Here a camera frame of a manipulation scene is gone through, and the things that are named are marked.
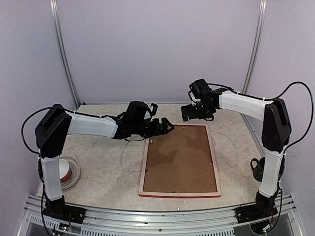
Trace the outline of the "white red bowl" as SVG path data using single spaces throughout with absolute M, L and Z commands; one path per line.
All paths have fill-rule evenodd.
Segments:
M 60 181 L 65 182 L 70 176 L 70 166 L 67 160 L 59 160 Z

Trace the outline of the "left aluminium post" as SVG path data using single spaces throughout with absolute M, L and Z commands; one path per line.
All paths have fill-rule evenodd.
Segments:
M 61 21 L 59 17 L 59 9 L 58 9 L 58 2 L 56 0 L 50 0 L 50 11 L 52 15 L 52 21 L 57 41 L 57 47 L 60 53 L 63 70 L 65 73 L 66 81 L 70 90 L 70 95 L 73 100 L 74 106 L 78 108 L 80 106 L 80 99 L 79 95 L 77 93 L 77 89 L 74 84 L 74 80 L 70 71 L 69 62 L 66 54 L 66 49 L 63 41 L 63 34 L 62 34 L 62 27 L 61 27 Z

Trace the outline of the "aluminium post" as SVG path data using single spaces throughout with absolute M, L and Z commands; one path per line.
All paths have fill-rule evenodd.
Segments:
M 259 46 L 263 34 L 263 27 L 264 27 L 264 22 L 265 22 L 265 15 L 266 15 L 266 10 L 267 10 L 267 0 L 261 0 L 259 2 L 259 12 L 258 12 L 258 18 L 257 18 L 257 24 L 256 24 L 256 29 L 255 29 L 255 34 L 254 34 L 254 40 L 253 40 L 253 45 L 252 45 L 252 51 L 250 55 L 250 60 L 249 60 L 249 65 L 247 68 L 244 84 L 241 90 L 242 94 L 247 95 L 251 81 L 252 81 L 252 76 L 256 64 L 256 60 L 258 57 L 259 53 Z
M 70 71 L 69 62 L 66 54 L 66 49 L 63 41 L 63 34 L 62 34 L 62 27 L 61 27 L 61 21 L 59 17 L 59 9 L 58 9 L 58 2 L 56 0 L 50 0 L 50 11 L 52 15 L 52 21 L 57 41 L 57 47 L 60 53 L 63 70 L 65 73 L 66 81 L 70 90 L 70 95 L 73 100 L 74 106 L 78 108 L 80 106 L 80 99 L 79 95 L 77 93 L 77 89 L 74 84 L 74 80 Z

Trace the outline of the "right aluminium post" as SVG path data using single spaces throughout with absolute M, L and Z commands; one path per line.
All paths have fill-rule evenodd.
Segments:
M 256 29 L 255 29 L 255 34 L 254 34 L 254 40 L 253 40 L 253 45 L 252 45 L 252 51 L 250 55 L 250 60 L 249 60 L 249 65 L 247 68 L 244 84 L 241 90 L 242 94 L 247 95 L 251 81 L 252 81 L 252 76 L 256 64 L 256 60 L 258 57 L 259 53 L 259 46 L 263 34 L 263 27 L 264 27 L 264 22 L 265 22 L 265 15 L 266 15 L 266 10 L 267 10 L 267 0 L 261 0 L 259 2 L 259 12 L 258 12 L 258 18 L 257 18 L 257 24 L 256 24 Z

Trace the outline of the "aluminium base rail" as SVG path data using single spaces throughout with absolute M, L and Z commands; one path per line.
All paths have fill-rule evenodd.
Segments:
M 46 228 L 64 236 L 253 236 L 253 228 L 266 218 L 238 223 L 236 206 L 189 211 L 131 211 L 86 206 L 82 224 L 46 216 L 42 221 L 41 198 L 29 196 L 15 236 L 45 236 Z

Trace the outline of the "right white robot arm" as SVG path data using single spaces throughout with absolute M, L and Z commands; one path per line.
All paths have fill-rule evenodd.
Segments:
M 238 223 L 245 223 L 277 214 L 275 199 L 280 191 L 284 170 L 284 153 L 291 135 L 291 125 L 282 99 L 267 101 L 252 98 L 225 88 L 190 87 L 192 104 L 182 106 L 182 119 L 214 119 L 214 113 L 228 110 L 255 118 L 263 123 L 261 141 L 265 162 L 259 191 L 253 205 L 236 208 Z

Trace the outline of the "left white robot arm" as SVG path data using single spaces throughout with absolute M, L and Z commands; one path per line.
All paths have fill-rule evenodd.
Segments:
M 43 182 L 43 216 L 68 223 L 82 224 L 86 210 L 65 203 L 60 181 L 60 157 L 68 135 L 102 136 L 127 141 L 132 135 L 143 139 L 166 135 L 174 130 L 167 119 L 155 117 L 157 104 L 132 101 L 118 116 L 89 115 L 65 109 L 60 104 L 47 108 L 47 113 L 35 128 L 39 150 L 39 175 Z

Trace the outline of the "dark green mug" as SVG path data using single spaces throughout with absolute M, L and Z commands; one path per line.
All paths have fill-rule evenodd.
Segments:
M 262 182 L 264 165 L 265 165 L 265 157 L 260 158 L 259 160 L 256 158 L 253 158 L 250 162 L 253 177 L 255 180 L 259 182 Z

